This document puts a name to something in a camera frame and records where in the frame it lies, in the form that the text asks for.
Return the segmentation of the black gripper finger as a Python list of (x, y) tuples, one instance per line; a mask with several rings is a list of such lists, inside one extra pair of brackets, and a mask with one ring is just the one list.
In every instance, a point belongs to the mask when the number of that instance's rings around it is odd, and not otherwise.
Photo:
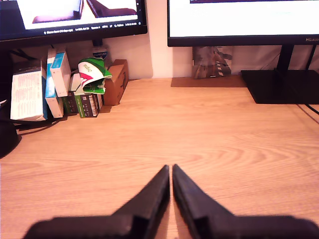
[(114, 238), (155, 238), (169, 200), (169, 166), (164, 165), (140, 192), (113, 213), (114, 216), (124, 216), (132, 220), (125, 234)]
[(194, 239), (212, 239), (210, 216), (234, 217), (229, 210), (208, 196), (177, 165), (172, 167), (173, 195)]

